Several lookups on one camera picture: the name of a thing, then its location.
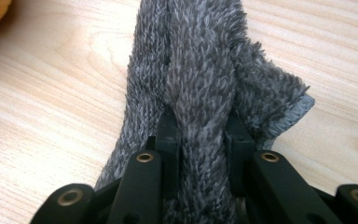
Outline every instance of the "gray fuzzy fabric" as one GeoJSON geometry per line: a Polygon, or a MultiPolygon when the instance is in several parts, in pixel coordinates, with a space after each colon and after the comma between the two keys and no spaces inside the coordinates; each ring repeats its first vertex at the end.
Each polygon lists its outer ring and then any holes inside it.
{"type": "Polygon", "coordinates": [[[258,149],[271,149],[313,106],[307,87],[267,62],[260,44],[246,37],[240,0],[144,0],[134,36],[124,124],[96,189],[122,176],[129,156],[145,148],[171,108],[183,162],[164,222],[243,221],[242,200],[227,178],[227,116],[242,120],[258,149]]]}

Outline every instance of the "faux fur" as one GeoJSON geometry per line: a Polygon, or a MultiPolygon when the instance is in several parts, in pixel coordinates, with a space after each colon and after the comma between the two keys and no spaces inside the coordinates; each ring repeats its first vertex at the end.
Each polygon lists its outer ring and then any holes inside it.
{"type": "Polygon", "coordinates": [[[143,0],[128,67],[121,135],[96,189],[122,176],[129,156],[155,135],[171,108],[182,137],[181,183],[164,204],[165,223],[239,223],[242,200],[229,191],[223,137],[236,114],[258,149],[314,104],[300,78],[267,62],[246,37],[240,0],[143,0]]]}

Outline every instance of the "gray fur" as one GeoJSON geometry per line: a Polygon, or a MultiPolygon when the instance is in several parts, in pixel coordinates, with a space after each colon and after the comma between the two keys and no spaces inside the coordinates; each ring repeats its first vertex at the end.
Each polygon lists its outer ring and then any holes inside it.
{"type": "Polygon", "coordinates": [[[96,189],[122,176],[129,156],[156,134],[170,107],[182,137],[181,185],[165,223],[238,223],[243,200],[229,191],[223,136],[236,114],[258,149],[314,104],[300,78],[267,62],[246,37],[240,0],[144,0],[128,68],[121,135],[96,189]]]}

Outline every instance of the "light wood surface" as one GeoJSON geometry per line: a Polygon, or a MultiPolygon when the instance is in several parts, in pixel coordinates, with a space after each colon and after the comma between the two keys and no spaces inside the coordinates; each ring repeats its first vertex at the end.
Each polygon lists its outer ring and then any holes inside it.
{"type": "MultiPolygon", "coordinates": [[[[316,106],[274,145],[314,187],[358,183],[358,1],[243,2],[249,36],[316,106]]],[[[0,223],[94,185],[120,132],[139,1],[14,0],[0,22],[0,223]]]]}

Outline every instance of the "wood grain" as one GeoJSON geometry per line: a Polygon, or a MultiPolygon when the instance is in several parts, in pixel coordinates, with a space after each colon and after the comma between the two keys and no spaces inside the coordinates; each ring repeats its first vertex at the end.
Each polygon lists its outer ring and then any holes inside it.
{"type": "MultiPolygon", "coordinates": [[[[248,35],[316,106],[274,150],[333,193],[358,183],[358,1],[244,1],[248,35]]],[[[15,0],[0,22],[0,223],[93,185],[120,132],[139,1],[15,0]]]]}

